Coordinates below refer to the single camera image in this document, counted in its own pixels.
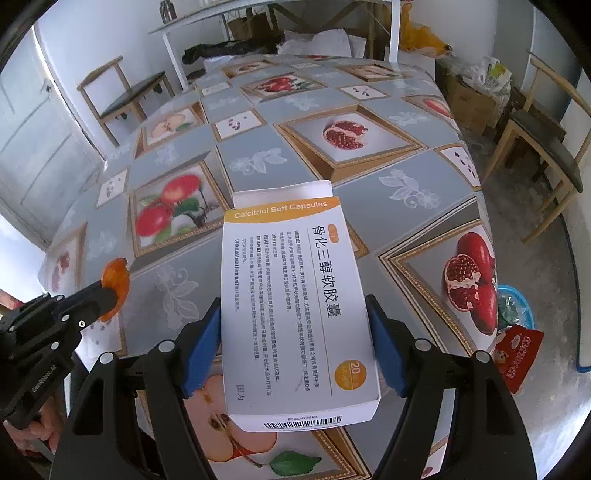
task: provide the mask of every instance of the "orange label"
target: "orange label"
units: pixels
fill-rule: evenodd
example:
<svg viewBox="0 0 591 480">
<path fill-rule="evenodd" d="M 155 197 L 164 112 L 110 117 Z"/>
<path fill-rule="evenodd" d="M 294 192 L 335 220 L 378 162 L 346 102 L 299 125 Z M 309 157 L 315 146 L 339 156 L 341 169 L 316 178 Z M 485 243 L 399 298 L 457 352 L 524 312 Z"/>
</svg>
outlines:
<svg viewBox="0 0 591 480">
<path fill-rule="evenodd" d="M 332 223 L 329 225 L 329 238 L 334 244 L 339 243 L 339 233 L 336 231 L 336 225 Z"/>
<path fill-rule="evenodd" d="M 368 372 L 358 360 L 347 360 L 335 370 L 336 384 L 343 390 L 355 390 L 365 382 Z"/>
<path fill-rule="evenodd" d="M 224 214 L 224 222 L 230 223 L 270 223 L 293 220 L 330 210 L 340 205 L 338 197 L 321 199 L 291 200 L 268 203 L 256 207 L 234 209 Z"/>
</svg>

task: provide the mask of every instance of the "white wall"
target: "white wall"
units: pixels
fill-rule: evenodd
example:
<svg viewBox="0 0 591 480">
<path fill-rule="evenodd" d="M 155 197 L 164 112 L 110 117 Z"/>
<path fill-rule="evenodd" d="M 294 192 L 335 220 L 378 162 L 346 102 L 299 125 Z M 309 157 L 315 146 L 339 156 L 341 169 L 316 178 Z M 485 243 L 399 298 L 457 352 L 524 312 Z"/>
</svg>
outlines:
<svg viewBox="0 0 591 480">
<path fill-rule="evenodd" d="M 534 6 L 530 0 L 499 0 L 493 56 L 511 71 L 513 85 L 521 87 L 534 33 Z"/>
<path fill-rule="evenodd" d="M 162 24 L 158 5 L 157 0 L 59 0 L 37 23 L 40 42 L 62 94 L 104 154 L 108 155 L 114 147 L 76 90 L 86 75 L 123 55 L 121 68 L 131 85 L 165 70 L 175 91 L 180 90 L 162 36 L 148 35 Z M 174 5 L 179 17 L 199 6 L 197 0 L 175 0 Z M 222 27 L 217 18 L 188 25 L 171 35 L 171 42 L 181 56 L 185 48 L 220 41 L 223 41 Z M 100 112 L 124 89 L 111 70 L 87 91 Z M 150 93 L 141 104 L 149 115 L 166 101 L 166 92 Z M 121 142 L 137 125 L 130 114 L 127 120 L 114 119 L 109 127 Z"/>
<path fill-rule="evenodd" d="M 458 57 L 480 63 L 495 44 L 498 0 L 415 0 L 410 18 L 431 27 Z"/>
<path fill-rule="evenodd" d="M 548 17 L 537 8 L 534 8 L 534 29 L 530 50 L 570 83 L 576 84 L 580 71 L 576 56 Z M 529 90 L 534 75 L 535 68 L 528 63 L 521 85 L 523 92 Z M 552 80 L 543 75 L 542 77 L 535 99 L 544 105 L 556 120 L 560 120 L 569 104 L 569 96 Z"/>
</svg>

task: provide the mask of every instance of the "screw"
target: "screw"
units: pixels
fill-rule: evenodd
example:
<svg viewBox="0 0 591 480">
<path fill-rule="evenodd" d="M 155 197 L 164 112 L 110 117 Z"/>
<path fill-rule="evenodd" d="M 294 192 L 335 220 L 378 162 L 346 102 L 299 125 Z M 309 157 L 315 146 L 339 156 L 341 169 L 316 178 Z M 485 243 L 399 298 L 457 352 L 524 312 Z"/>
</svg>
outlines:
<svg viewBox="0 0 591 480">
<path fill-rule="evenodd" d="M 486 352 L 484 352 L 484 351 L 482 351 L 482 350 L 478 350 L 478 351 L 476 352 L 476 360 L 478 360 L 479 362 L 481 362 L 481 363 L 485 364 L 485 363 L 487 363 L 487 362 L 488 362 L 490 359 L 491 359 L 491 356 L 490 356 L 488 353 L 486 353 Z"/>
<path fill-rule="evenodd" d="M 105 352 L 100 356 L 99 360 L 102 364 L 109 364 L 114 358 L 115 356 L 111 352 Z"/>
<path fill-rule="evenodd" d="M 158 345 L 158 350 L 162 353 L 171 352 L 174 349 L 174 342 L 172 340 L 165 340 L 164 342 L 160 342 Z"/>
<path fill-rule="evenodd" d="M 429 340 L 425 340 L 424 338 L 419 338 L 416 342 L 414 342 L 414 346 L 417 350 L 428 352 L 431 349 L 431 342 Z"/>
</svg>

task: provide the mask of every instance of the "white door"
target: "white door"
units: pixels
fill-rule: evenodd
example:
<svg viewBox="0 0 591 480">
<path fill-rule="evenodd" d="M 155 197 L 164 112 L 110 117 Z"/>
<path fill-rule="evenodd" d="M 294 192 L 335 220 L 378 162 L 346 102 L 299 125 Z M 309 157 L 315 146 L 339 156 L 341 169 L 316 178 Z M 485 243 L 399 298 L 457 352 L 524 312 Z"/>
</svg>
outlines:
<svg viewBox="0 0 591 480">
<path fill-rule="evenodd" d="M 47 247 L 101 168 L 47 78 L 29 31 L 0 73 L 0 215 Z"/>
</svg>

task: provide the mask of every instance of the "fruit print tablecloth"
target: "fruit print tablecloth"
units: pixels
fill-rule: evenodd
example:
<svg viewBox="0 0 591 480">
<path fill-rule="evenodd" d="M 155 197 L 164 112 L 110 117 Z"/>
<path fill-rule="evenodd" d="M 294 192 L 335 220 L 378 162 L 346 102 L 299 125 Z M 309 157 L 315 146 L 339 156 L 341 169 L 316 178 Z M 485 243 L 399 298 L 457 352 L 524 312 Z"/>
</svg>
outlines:
<svg viewBox="0 0 591 480">
<path fill-rule="evenodd" d="M 391 318 L 450 353 L 491 348 L 496 272 L 480 181 L 429 74 L 368 59 L 248 56 L 151 115 L 64 218 L 40 272 L 48 291 L 73 293 L 113 258 L 132 270 L 120 314 L 84 332 L 82 360 L 138 355 L 199 321 L 219 295 L 232 193 L 315 179 L 333 182 L 363 289 Z M 236 433 L 223 402 L 199 406 L 208 398 L 199 395 L 188 408 L 220 479 L 368 478 L 403 405 L 384 388 L 372 421 L 313 436 L 306 450 L 311 434 Z M 452 405 L 446 396 L 425 476 L 443 458 Z"/>
</svg>

